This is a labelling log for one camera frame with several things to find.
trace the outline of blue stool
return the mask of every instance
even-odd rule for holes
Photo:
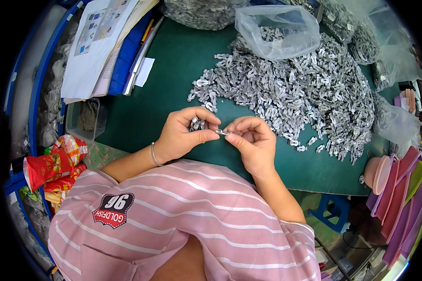
[[[326,211],[325,209],[327,209],[331,215],[324,217],[324,212]],[[350,223],[348,222],[349,209],[350,201],[346,196],[322,193],[322,198],[320,199],[317,211],[308,210],[308,214],[315,216],[337,233],[344,233],[350,226]],[[336,224],[329,221],[330,218],[334,217],[339,218]]]

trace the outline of photo on paper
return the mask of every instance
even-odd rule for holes
[[[116,25],[121,20],[121,15],[127,7],[127,0],[111,0],[106,8],[105,15],[100,20],[93,41],[105,39],[113,35]]]
[[[98,25],[100,24],[106,10],[107,9],[101,9],[88,15],[88,20],[86,21],[76,44],[74,56],[89,52],[92,39],[97,33]]]

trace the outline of hand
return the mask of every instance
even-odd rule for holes
[[[207,122],[205,129],[189,132],[188,127],[195,116]],[[197,144],[219,139],[219,135],[215,133],[219,124],[219,118],[204,107],[187,107],[171,112],[164,124],[161,136],[153,147],[156,159],[164,164],[182,157]]]
[[[241,152],[245,169],[253,178],[270,176],[275,173],[276,136],[259,117],[239,117],[224,131],[233,132],[225,139]]]

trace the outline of red snack bag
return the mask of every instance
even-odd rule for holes
[[[62,149],[55,149],[48,155],[27,156],[23,160],[23,175],[31,192],[43,183],[72,174],[74,165]]]
[[[87,169],[86,164],[79,163],[75,166],[73,173],[68,176],[61,177],[51,182],[44,183],[44,191],[64,191],[72,188],[72,185],[75,183],[79,175]]]
[[[58,138],[51,151],[64,150],[76,166],[88,154],[88,145],[79,138],[65,134]]]

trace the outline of green work table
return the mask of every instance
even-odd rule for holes
[[[204,69],[215,67],[219,60],[214,59],[214,54],[229,53],[227,46],[235,39],[236,33],[233,25],[221,31],[203,31],[166,18],[147,53],[147,57],[154,58],[155,63],[144,87],[136,86],[131,97],[101,98],[108,107],[108,119],[105,132],[96,141],[126,152],[138,151],[156,141],[170,112],[200,105],[197,99],[191,103],[186,101],[193,88],[192,81],[197,80]],[[370,67],[361,69],[373,87]],[[392,103],[399,89],[394,85],[381,94]],[[254,115],[248,107],[237,106],[234,101],[225,98],[218,98],[217,109],[216,116],[222,121],[222,129],[238,117]],[[317,137],[317,133],[310,125],[305,125],[299,141],[306,143],[312,136]],[[325,150],[315,152],[320,144],[326,143],[325,137],[307,151],[297,152],[295,147],[288,145],[286,138],[277,137],[275,167],[286,187],[367,196],[370,188],[360,184],[358,178],[369,158],[387,154],[389,142],[373,134],[372,141],[365,145],[363,156],[354,166],[350,163],[350,154],[341,162],[336,157],[330,157]],[[223,137],[198,145],[185,158],[227,166],[253,182],[242,165],[239,151]]]

